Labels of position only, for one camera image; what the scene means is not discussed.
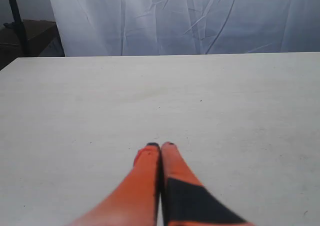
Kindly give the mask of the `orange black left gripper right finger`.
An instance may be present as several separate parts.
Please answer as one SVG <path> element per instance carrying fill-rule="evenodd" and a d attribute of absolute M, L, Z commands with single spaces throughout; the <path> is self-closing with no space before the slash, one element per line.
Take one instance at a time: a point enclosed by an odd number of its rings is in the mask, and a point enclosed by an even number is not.
<path fill-rule="evenodd" d="M 161 147 L 164 225 L 253 225 L 218 201 L 198 180 L 178 147 Z"/>

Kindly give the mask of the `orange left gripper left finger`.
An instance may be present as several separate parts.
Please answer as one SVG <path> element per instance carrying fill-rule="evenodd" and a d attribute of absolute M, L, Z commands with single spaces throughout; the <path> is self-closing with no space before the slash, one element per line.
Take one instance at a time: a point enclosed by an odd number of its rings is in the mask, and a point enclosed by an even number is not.
<path fill-rule="evenodd" d="M 132 170 L 117 188 L 70 225 L 156 225 L 160 169 L 160 147 L 148 143 L 138 151 Z"/>

